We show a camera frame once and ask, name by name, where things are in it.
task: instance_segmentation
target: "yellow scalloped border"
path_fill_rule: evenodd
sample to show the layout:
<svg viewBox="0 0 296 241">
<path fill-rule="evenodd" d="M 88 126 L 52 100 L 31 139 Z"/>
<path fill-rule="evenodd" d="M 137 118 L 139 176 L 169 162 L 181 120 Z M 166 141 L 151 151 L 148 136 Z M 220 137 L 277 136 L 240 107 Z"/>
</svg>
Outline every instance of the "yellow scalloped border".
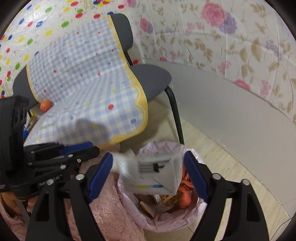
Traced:
<svg viewBox="0 0 296 241">
<path fill-rule="evenodd" d="M 138 93 L 138 96 L 136 98 L 136 101 L 134 103 L 135 107 L 140 109 L 140 111 L 142 112 L 142 115 L 143 115 L 143 120 L 141 122 L 141 125 L 136 129 L 136 131 L 132 132 L 132 133 L 129 133 L 129 134 L 117 134 L 115 136 L 113 136 L 113 138 L 106 144 L 104 145 L 100 145 L 98 146 L 100 149 L 106 149 L 107 147 L 109 146 L 112 146 L 114 144 L 117 144 L 119 142 L 122 142 L 126 139 L 129 139 L 133 136 L 136 136 L 138 134 L 140 134 L 147 126 L 147 123 L 148 123 L 148 103 L 147 103 L 147 99 L 146 99 L 146 96 L 145 96 L 145 93 L 144 93 L 144 90 L 140 84 L 140 82 L 138 81 L 138 79 L 136 78 L 136 76 L 134 75 L 134 73 L 131 71 L 131 69 L 129 68 L 129 65 L 126 61 L 126 57 L 124 56 L 124 53 L 123 53 L 123 49 L 122 49 L 122 46 L 120 44 L 120 41 L 119 41 L 119 38 L 118 38 L 118 35 L 116 33 L 116 30 L 115 30 L 115 27 L 114 27 L 114 24 L 113 24 L 113 21 L 112 21 L 112 18 L 110 15 L 107 15 L 106 16 L 106 19 L 108 20 L 108 26 L 110 27 L 110 29 L 112 30 L 112 37 L 115 39 L 116 41 L 116 46 L 117 48 L 119 49 L 119 54 L 118 54 L 118 57 L 123 61 L 124 63 L 124 70 L 126 71 L 126 75 L 128 77 L 128 79 L 130 81 L 132 81 L 131 83 L 131 87 L 132 88 L 135 88 L 137 93 Z M 29 86 L 32 90 L 32 93 L 35 97 L 35 99 L 41 103 L 41 100 L 40 99 L 37 99 L 37 97 L 35 96 L 34 94 L 34 91 L 33 91 L 33 84 L 32 82 L 30 81 L 30 72 L 28 70 L 28 66 L 27 65 L 27 76 L 28 76 L 28 82 L 29 82 Z"/>
</svg>

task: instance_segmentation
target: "wall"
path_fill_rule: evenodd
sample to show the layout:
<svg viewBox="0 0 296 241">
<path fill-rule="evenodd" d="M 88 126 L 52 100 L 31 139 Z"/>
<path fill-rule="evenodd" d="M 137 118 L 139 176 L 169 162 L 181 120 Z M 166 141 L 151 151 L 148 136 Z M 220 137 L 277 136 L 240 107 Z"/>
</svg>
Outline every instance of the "wall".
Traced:
<svg viewBox="0 0 296 241">
<path fill-rule="evenodd" d="M 222 77 L 197 68 L 145 60 L 168 70 L 180 116 L 215 140 L 296 211 L 296 126 L 277 109 Z M 165 94 L 159 100 L 169 102 Z"/>
</svg>

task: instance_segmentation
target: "chair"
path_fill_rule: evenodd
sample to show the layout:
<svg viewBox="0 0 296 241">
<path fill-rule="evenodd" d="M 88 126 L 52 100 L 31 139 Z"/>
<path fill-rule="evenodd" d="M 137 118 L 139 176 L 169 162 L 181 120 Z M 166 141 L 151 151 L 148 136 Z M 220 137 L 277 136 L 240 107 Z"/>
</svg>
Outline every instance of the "chair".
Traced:
<svg viewBox="0 0 296 241">
<path fill-rule="evenodd" d="M 133 45 L 133 34 L 129 20 L 123 14 L 113 14 L 111 15 L 111 18 L 114 23 L 124 55 L 130 65 L 132 72 L 137 77 L 144 90 L 147 102 L 154 100 L 161 92 L 166 92 L 172 108 L 179 142 L 184 144 L 177 102 L 173 91 L 169 87 L 169 84 L 172 80 L 170 73 L 163 68 L 150 64 L 139 64 L 134 66 L 127 52 Z M 15 95 L 21 95 L 29 98 L 29 109 L 38 103 L 29 86 L 26 68 L 24 68 L 15 78 L 13 83 L 13 93 Z"/>
</svg>

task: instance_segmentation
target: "pink trash bag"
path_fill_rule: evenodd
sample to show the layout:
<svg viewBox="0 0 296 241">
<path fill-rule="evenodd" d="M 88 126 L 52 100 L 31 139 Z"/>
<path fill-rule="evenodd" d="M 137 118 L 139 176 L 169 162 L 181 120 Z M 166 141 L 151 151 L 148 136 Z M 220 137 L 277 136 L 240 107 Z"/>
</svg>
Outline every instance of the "pink trash bag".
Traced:
<svg viewBox="0 0 296 241">
<path fill-rule="evenodd" d="M 171 153 L 175 151 L 183 152 L 191 151 L 199 163 L 204 164 L 201 157 L 194 149 L 185 148 L 182 144 L 175 142 L 150 142 L 139 150 L 138 156 L 146 157 L 152 153 Z M 125 191 L 122 176 L 119 176 L 117 182 L 118 194 L 122 205 L 132 220 L 141 228 L 153 232 L 169 232 L 182 228 L 186 228 L 199 216 L 204 213 L 207 204 L 201 198 L 196 198 L 191 202 L 187 209 L 174 211 L 173 213 L 157 213 L 154 217 L 149 217 L 140 210 L 140 201 L 131 192 Z"/>
</svg>

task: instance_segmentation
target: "floor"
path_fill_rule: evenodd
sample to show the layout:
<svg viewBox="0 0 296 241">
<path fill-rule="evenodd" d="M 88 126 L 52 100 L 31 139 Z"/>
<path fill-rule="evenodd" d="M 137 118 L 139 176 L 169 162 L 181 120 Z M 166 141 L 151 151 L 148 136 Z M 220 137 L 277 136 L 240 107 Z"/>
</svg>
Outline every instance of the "floor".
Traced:
<svg viewBox="0 0 296 241">
<path fill-rule="evenodd" d="M 156 101 L 148 104 L 149 120 L 146 129 L 139 135 L 121 143 L 121 151 L 132 149 L 135 153 L 140 147 L 151 141 L 178 141 L 176 127 L 171 110 L 162 106 Z M 185 145 L 194 148 L 202 157 L 211 172 L 221 174 L 226 180 L 241 181 L 248 179 L 262 206 L 267 222 L 269 237 L 271 238 L 278 227 L 289 219 L 287 212 L 282 205 L 272 195 L 272 193 L 242 164 L 240 164 L 228 152 L 216 144 L 213 140 L 205 136 L 198 129 L 193 127 L 184 119 L 181 119 Z M 231 200 L 227 200 L 223 219 L 215 240 L 221 240 L 229 217 Z M 179 241 L 190 240 L 199 220 L 196 220 L 188 228 L 167 233 L 153 233 L 144 230 L 148 241 Z M 281 229 L 276 233 L 272 241 L 281 233 Z"/>
</svg>

